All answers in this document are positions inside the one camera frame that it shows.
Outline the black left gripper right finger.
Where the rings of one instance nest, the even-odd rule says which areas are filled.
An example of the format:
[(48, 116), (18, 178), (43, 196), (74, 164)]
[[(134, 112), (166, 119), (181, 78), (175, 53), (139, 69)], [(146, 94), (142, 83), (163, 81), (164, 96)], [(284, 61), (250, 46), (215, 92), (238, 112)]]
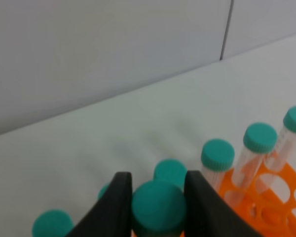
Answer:
[(218, 195), (200, 171), (188, 171), (184, 195), (186, 237), (259, 237)]

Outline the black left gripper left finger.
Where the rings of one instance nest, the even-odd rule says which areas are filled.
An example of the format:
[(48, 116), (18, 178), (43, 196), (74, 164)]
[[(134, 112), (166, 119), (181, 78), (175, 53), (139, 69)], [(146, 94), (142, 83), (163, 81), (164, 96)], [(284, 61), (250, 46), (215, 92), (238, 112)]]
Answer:
[(108, 188), (68, 237), (130, 237), (132, 174), (117, 172)]

